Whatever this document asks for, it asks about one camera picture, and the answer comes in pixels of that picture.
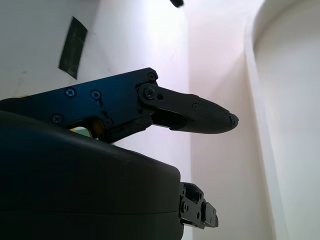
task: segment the black screw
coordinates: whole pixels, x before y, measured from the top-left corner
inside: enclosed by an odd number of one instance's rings
[[[188,205],[187,205],[187,203],[184,201],[183,203],[182,203],[182,205],[181,205],[181,211],[184,213],[184,212],[187,212],[188,210],[189,210],[189,208],[188,208]]]
[[[94,90],[91,92],[91,97],[95,100],[101,98],[101,93],[98,90]]]
[[[60,114],[56,114],[52,117],[52,122],[55,124],[60,124],[63,121],[63,117]]]
[[[148,79],[149,79],[150,81],[154,81],[154,80],[156,80],[156,75],[155,75],[154,73],[150,72],[150,73],[148,74]]]
[[[65,94],[66,94],[67,96],[69,96],[69,97],[73,97],[73,96],[76,95],[76,90],[73,89],[73,88],[71,88],[71,87],[67,87],[67,88],[65,89]]]
[[[106,128],[110,128],[112,125],[113,125],[113,121],[111,118],[107,118],[103,121],[103,125],[106,127]]]
[[[198,103],[192,104],[192,108],[193,108],[194,110],[197,110],[197,109],[198,109]]]
[[[144,89],[144,95],[147,99],[154,99],[155,98],[155,90],[151,87],[147,87]]]

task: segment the black metal bracket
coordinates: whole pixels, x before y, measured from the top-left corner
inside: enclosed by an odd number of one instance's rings
[[[200,229],[219,226],[217,210],[206,202],[203,191],[192,183],[181,183],[179,217],[182,224]]]
[[[153,125],[173,131],[219,134],[234,129],[238,118],[193,94],[157,84],[145,68],[22,98],[0,101],[0,110],[52,123],[84,127],[92,138],[113,143]]]

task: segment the white wall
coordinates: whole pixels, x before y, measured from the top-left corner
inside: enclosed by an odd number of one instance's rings
[[[287,9],[256,44],[260,86],[291,240],[319,239],[320,2]]]
[[[217,209],[219,227],[194,229],[197,240],[270,240],[265,178],[247,86],[247,18],[261,0],[186,0],[190,90],[239,117],[219,135],[191,135],[191,179]]]
[[[88,29],[78,80],[58,69],[75,16]],[[187,22],[169,0],[3,0],[0,100],[152,67],[160,86],[189,92]],[[150,127],[119,143],[176,166],[190,182],[190,134]],[[192,239],[186,227],[184,240]]]

